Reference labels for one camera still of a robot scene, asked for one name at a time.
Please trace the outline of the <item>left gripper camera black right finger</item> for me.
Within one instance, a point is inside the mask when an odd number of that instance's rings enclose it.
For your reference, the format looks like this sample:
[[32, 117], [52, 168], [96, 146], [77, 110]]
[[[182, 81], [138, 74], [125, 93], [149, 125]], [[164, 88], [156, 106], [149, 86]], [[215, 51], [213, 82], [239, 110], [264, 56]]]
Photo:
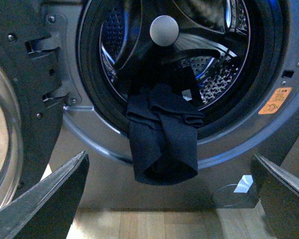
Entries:
[[299, 239], [299, 176], [259, 153], [252, 173], [267, 220], [278, 239]]

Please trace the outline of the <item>left gripper camera black left finger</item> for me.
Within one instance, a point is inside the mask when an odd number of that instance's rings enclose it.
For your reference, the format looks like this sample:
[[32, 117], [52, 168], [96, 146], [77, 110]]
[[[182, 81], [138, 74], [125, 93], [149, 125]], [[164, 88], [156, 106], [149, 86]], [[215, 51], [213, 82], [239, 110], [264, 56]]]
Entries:
[[65, 239], [89, 171], [82, 151], [0, 209], [0, 239]]

